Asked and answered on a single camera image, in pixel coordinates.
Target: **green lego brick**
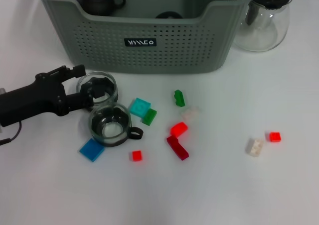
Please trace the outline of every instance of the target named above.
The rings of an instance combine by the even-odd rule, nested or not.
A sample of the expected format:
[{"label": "green lego brick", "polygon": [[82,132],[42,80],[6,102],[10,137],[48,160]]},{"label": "green lego brick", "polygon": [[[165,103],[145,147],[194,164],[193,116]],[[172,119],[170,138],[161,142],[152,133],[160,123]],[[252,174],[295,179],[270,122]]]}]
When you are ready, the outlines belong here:
[{"label": "green lego brick", "polygon": [[157,113],[157,111],[149,109],[146,115],[144,116],[143,123],[150,126]]},{"label": "green lego brick", "polygon": [[179,107],[184,107],[185,106],[185,100],[184,100],[183,92],[181,92],[180,90],[176,90],[174,97],[176,99],[176,105],[178,105]]}]

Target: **gray plastic basket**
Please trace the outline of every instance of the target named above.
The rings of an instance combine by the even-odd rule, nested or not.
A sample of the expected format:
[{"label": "gray plastic basket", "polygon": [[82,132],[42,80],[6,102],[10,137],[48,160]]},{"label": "gray plastic basket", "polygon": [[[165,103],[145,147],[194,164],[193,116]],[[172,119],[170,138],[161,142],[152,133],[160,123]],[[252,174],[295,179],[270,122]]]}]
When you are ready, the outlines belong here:
[{"label": "gray plastic basket", "polygon": [[[75,65],[167,74],[220,68],[250,1],[127,0],[113,17],[104,17],[87,14],[76,0],[42,0]],[[184,19],[155,19],[165,11]],[[145,38],[156,39],[156,46]]]}]

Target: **white table surface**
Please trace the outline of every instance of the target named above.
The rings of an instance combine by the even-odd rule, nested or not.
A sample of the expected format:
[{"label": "white table surface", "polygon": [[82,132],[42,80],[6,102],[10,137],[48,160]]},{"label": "white table surface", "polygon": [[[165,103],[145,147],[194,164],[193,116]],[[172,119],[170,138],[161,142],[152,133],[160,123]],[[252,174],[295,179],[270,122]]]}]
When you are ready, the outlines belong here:
[{"label": "white table surface", "polygon": [[[0,0],[0,87],[11,91],[40,72],[72,67],[40,0]],[[88,114],[46,113],[22,122],[0,147],[1,225],[316,225],[319,224],[319,0],[294,0],[285,41],[266,53],[232,48],[224,66],[201,75],[113,73],[119,101],[152,103],[158,115],[140,141],[107,148],[91,163],[78,150],[90,138]],[[76,79],[65,83],[75,91]],[[180,143],[171,94],[201,108]],[[5,127],[0,138],[16,133]],[[249,138],[280,131],[259,158]],[[129,153],[141,150],[133,163]]]}]

